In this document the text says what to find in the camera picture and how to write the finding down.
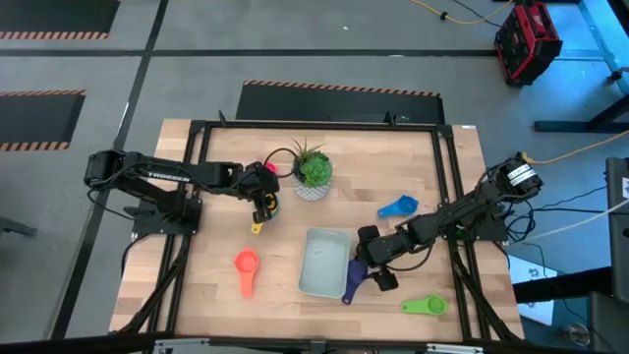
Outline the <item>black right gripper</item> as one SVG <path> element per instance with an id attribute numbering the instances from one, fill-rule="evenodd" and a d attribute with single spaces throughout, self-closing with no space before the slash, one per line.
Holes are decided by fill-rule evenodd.
<path id="1" fill-rule="evenodd" d="M 362 273 L 369 273 L 380 291 L 389 291 L 399 286 L 396 276 L 387 264 L 407 252 L 403 237 L 394 233 L 381 236 L 375 225 L 364 226 L 357 231 L 359 242 L 355 260 L 361 261 Z"/>

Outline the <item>yellow measuring cup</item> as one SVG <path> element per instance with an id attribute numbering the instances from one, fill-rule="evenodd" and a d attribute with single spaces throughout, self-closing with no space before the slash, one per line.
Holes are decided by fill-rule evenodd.
<path id="1" fill-rule="evenodd" d="M 264 214 L 264 217 L 263 217 L 264 218 L 264 222 L 263 223 L 254 223 L 253 222 L 252 226 L 251 226 L 251 231 L 253 233 L 255 233 L 255 234 L 259 234 L 261 229 L 262 229 L 263 224 L 265 222 L 271 220 L 271 219 L 268 219 L 268 209 L 266 207 L 265 196 L 262 197 L 261 199 L 259 199 L 257 202 L 255 202 L 255 209 L 259 209 Z"/>

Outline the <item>purple measuring cup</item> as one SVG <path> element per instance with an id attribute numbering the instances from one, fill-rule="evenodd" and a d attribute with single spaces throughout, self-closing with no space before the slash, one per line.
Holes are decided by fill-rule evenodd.
<path id="1" fill-rule="evenodd" d="M 357 260 L 351 260 L 348 264 L 346 289 L 341 300 L 345 305 L 351 305 L 358 288 L 369 278 L 369 269 Z"/>

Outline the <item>clear plastic tray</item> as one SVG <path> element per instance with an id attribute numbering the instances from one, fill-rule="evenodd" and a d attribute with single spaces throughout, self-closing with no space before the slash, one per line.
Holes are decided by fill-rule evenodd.
<path id="1" fill-rule="evenodd" d="M 352 238 L 344 231 L 309 229 L 299 291 L 316 297 L 340 299 L 346 291 L 351 246 Z"/>

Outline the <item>orange measuring cup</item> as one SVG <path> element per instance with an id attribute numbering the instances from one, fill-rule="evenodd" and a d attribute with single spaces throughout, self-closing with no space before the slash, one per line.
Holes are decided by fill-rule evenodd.
<path id="1" fill-rule="evenodd" d="M 236 257 L 234 265 L 239 274 L 240 291 L 243 298 L 252 298 L 254 279 L 259 264 L 257 253 L 252 249 L 242 250 Z"/>

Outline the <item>blue measuring cup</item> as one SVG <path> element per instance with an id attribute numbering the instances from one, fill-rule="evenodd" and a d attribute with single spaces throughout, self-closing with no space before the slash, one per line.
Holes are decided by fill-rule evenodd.
<path id="1" fill-rule="evenodd" d="M 417 211 L 418 206 L 418 200 L 411 196 L 402 195 L 397 201 L 380 208 L 377 215 L 379 218 L 412 215 Z"/>

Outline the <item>green measuring cup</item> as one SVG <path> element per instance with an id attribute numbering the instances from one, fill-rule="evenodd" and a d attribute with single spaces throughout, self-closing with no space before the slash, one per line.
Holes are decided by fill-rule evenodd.
<path id="1" fill-rule="evenodd" d="M 419 314 L 430 316 L 443 315 L 448 307 L 448 303 L 436 294 L 428 297 L 403 301 L 400 305 L 401 312 L 404 314 Z"/>

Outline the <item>green succulent in white pot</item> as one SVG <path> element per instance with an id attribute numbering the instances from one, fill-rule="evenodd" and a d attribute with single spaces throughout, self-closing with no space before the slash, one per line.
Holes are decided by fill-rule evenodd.
<path id="1" fill-rule="evenodd" d="M 292 139 L 294 160 L 292 184 L 295 193 L 303 200 L 315 202 L 323 199 L 331 187 L 333 166 L 329 157 L 320 150 L 321 145 L 309 146 Z"/>

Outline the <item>black desk edge beam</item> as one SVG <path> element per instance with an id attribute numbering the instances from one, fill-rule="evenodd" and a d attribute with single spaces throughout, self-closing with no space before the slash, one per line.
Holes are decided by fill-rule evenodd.
<path id="1" fill-rule="evenodd" d="M 600 267 L 513 285 L 518 304 L 584 297 L 591 292 L 612 294 L 612 269 Z"/>

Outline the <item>black overhead crossbar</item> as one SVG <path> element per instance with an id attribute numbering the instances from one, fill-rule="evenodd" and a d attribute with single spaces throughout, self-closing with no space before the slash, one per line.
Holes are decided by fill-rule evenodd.
<path id="1" fill-rule="evenodd" d="M 129 354 L 152 350 L 159 339 L 198 338 L 175 337 L 170 332 L 114 333 L 100 336 L 39 340 L 0 344 L 0 354 Z M 325 354 L 343 349 L 404 350 L 427 352 L 429 343 L 417 341 L 369 341 L 369 340 L 325 340 L 325 339 L 269 339 L 240 337 L 206 337 L 208 346 L 243 347 L 262 351 L 280 352 L 311 351 Z M 470 339 L 459 344 L 482 347 L 485 354 L 613 354 L 598 351 L 579 351 L 565 348 L 545 347 L 525 341 L 494 341 Z"/>

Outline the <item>black furniture foot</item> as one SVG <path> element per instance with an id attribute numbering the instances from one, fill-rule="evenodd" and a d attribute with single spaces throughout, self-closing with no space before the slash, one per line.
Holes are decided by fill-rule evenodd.
<path id="1" fill-rule="evenodd" d="M 10 218 L 0 216 L 0 235 L 4 233 L 17 233 L 23 236 L 34 236 L 37 229 Z"/>

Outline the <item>dark grey equipment case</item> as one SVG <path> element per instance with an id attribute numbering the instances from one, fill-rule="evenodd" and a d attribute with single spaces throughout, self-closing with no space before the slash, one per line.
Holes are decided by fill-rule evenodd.
<path id="1" fill-rule="evenodd" d="M 613 295 L 629 303 L 629 158 L 605 161 Z"/>

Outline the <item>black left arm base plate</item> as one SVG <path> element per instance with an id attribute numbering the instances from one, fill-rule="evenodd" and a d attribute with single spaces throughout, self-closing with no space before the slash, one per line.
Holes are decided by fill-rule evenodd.
<path id="1" fill-rule="evenodd" d="M 199 230 L 202 200 L 187 199 L 182 211 L 166 210 L 141 201 L 136 207 L 125 206 L 124 212 L 134 219 L 133 232 L 148 234 L 195 234 Z"/>

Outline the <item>silver metal bracket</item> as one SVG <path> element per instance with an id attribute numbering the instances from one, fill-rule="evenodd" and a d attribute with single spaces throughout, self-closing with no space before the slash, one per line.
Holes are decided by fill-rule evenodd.
<path id="1" fill-rule="evenodd" d="M 208 346 L 209 342 L 208 338 L 159 339 L 154 342 L 151 354 L 174 354 L 176 350 Z"/>
<path id="2" fill-rule="evenodd" d="M 427 352 L 431 354 L 485 354 L 482 347 L 445 343 L 429 343 Z"/>

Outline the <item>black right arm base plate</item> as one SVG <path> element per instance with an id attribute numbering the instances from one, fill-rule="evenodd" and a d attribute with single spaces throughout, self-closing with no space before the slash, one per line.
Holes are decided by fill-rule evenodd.
<path id="1" fill-rule="evenodd" d="M 491 206 L 486 211 L 477 211 L 446 224 L 440 236 L 455 241 L 505 241 L 504 219 L 504 207 Z"/>

